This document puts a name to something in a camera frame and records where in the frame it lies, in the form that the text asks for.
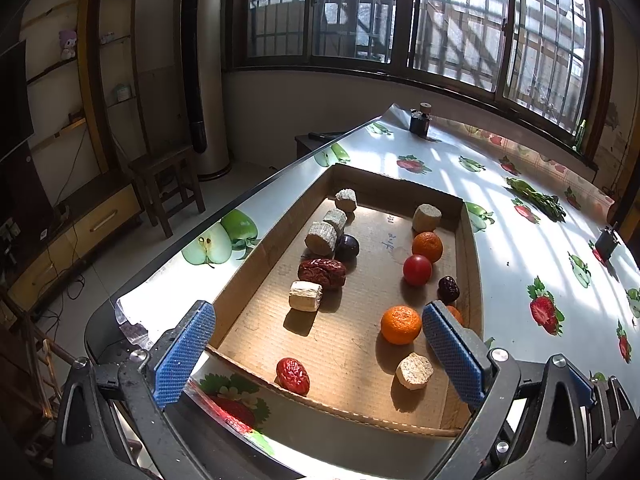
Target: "window sill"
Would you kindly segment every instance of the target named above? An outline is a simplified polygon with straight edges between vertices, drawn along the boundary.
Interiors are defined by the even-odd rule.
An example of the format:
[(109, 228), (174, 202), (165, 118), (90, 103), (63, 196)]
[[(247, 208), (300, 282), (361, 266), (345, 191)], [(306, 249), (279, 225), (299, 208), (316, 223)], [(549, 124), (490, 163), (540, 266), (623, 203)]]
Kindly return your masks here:
[(255, 65), (255, 66), (242, 66), (236, 67), (231, 70), (225, 70), (225, 73), (233, 73), (233, 72), (252, 72), (252, 71), (260, 71), (266, 72), (269, 70), (281, 70), (281, 71), (301, 71), (301, 72), (323, 72), (323, 73), (335, 73), (342, 75), (351, 75), (351, 76), (359, 76), (359, 77), (367, 77), (372, 79), (377, 79), (380, 81), (393, 82), (396, 84), (404, 84), (408, 86), (413, 86), (415, 88), (419, 88), (422, 90), (426, 90), (429, 92), (434, 92), (446, 97), (450, 97), (456, 99), (460, 102), (475, 106), (482, 110), (485, 110), (489, 113), (495, 114), (498, 117), (502, 117), (508, 121), (511, 121), (514, 124), (517, 124), (520, 127), (523, 127), (530, 132), (542, 137), (543, 139), (551, 142), (557, 147), (561, 148), (564, 152), (571, 155), (573, 158), (577, 159), (581, 164), (585, 165), (590, 170), (598, 171), (597, 165), (592, 161), (586, 158), (584, 155), (575, 152), (571, 147), (567, 146), (564, 142), (556, 139), (554, 136), (542, 130), (533, 124), (524, 121), (517, 112), (510, 109), (504, 109), (500, 107), (496, 107), (493, 104), (489, 104), (487, 102), (482, 102), (473, 97), (466, 96), (459, 92), (441, 88), (439, 86), (415, 81), (408, 78), (402, 78), (394, 75), (389, 75), (382, 72), (368, 72), (364, 70), (355, 70), (351, 68), (339, 68), (339, 67), (327, 67), (327, 66), (309, 66), (309, 65)]

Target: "bolt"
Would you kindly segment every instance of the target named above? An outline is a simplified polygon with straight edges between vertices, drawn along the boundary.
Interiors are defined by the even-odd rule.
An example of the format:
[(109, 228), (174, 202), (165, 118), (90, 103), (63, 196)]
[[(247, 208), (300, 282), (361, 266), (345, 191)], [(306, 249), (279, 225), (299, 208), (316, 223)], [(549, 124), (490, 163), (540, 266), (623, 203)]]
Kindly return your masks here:
[(76, 359), (73, 363), (73, 368), (75, 368), (76, 370), (80, 370), (82, 368), (84, 368), (85, 366), (87, 366), (89, 364), (89, 359), (87, 359), (86, 357), (79, 357), (78, 359)]
[(141, 363), (146, 359), (146, 350), (137, 348), (129, 354), (129, 360), (135, 363)]
[(551, 362), (558, 368), (564, 368), (566, 366), (566, 359), (562, 357), (560, 354), (554, 355), (551, 358)]
[(503, 350), (502, 348), (496, 348), (492, 350), (491, 357), (494, 358), (494, 361), (503, 363), (509, 358), (509, 354), (507, 353), (506, 350)]
[(509, 450), (509, 444), (501, 440), (500, 442), (498, 442), (498, 444), (495, 445), (495, 450), (498, 453), (506, 453)]

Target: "cardboard tray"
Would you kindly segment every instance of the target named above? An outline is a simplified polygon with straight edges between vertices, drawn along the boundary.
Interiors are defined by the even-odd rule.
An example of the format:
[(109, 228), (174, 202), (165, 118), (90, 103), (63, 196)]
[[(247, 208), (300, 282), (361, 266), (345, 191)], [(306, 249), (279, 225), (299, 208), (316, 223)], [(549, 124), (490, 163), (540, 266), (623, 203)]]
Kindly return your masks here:
[[(325, 291), (318, 312), (289, 307), (289, 288), (298, 265), (312, 257), (304, 238), (313, 221), (334, 207), (343, 188), (356, 192), (358, 208), (345, 232), (360, 242), (346, 284)], [(402, 279), (411, 254), (415, 209), (430, 203), (442, 211), (436, 229), (444, 245), (425, 287)], [(262, 238), (214, 302), (216, 329), (209, 351), (252, 380), (334, 415), (391, 430), (456, 436), (469, 412), (449, 383), (424, 334), (409, 345), (389, 344), (380, 317), (391, 306), (418, 311), (436, 299), (438, 280), (455, 277), (461, 291), (457, 309), (465, 326), (482, 337), (482, 293), (478, 257), (464, 202), (415, 182), (335, 164), (327, 169)], [(411, 352), (425, 355), (434, 374), (425, 389), (410, 391), (395, 377)], [(279, 387), (276, 363), (294, 357), (309, 373), (306, 397)]]

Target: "red tomato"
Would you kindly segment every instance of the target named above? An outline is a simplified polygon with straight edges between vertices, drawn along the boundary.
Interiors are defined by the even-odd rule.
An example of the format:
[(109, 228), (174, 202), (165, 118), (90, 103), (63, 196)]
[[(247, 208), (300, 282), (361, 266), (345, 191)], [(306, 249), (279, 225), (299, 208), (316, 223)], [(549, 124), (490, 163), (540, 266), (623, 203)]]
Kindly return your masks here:
[(423, 286), (431, 277), (431, 262), (426, 256), (413, 254), (409, 256), (402, 266), (404, 280), (412, 286)]

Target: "beige cylindrical root piece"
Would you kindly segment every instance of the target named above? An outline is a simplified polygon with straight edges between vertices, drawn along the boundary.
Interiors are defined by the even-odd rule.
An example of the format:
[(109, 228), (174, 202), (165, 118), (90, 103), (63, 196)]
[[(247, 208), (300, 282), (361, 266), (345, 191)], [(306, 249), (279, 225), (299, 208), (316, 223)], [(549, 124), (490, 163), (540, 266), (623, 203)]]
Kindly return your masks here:
[(335, 232), (337, 234), (340, 234), (344, 229), (344, 225), (347, 223), (347, 215), (344, 213), (344, 211), (333, 208), (326, 212), (326, 215), (324, 215), (322, 221), (327, 222), (329, 225), (333, 226)]
[(320, 256), (328, 256), (335, 249), (338, 234), (334, 227), (327, 222), (313, 222), (305, 237), (305, 244), (309, 250)]
[(433, 366), (429, 360), (415, 352), (402, 359), (396, 368), (399, 383), (409, 390), (424, 388), (432, 374)]
[(335, 206), (345, 213), (356, 211), (356, 192), (353, 189), (341, 189), (335, 194)]
[(289, 306), (304, 312), (318, 310), (322, 299), (322, 285), (311, 282), (293, 282), (289, 289)]
[(431, 204), (422, 204), (414, 213), (414, 230), (418, 233), (433, 231), (440, 225), (442, 213), (437, 207)]

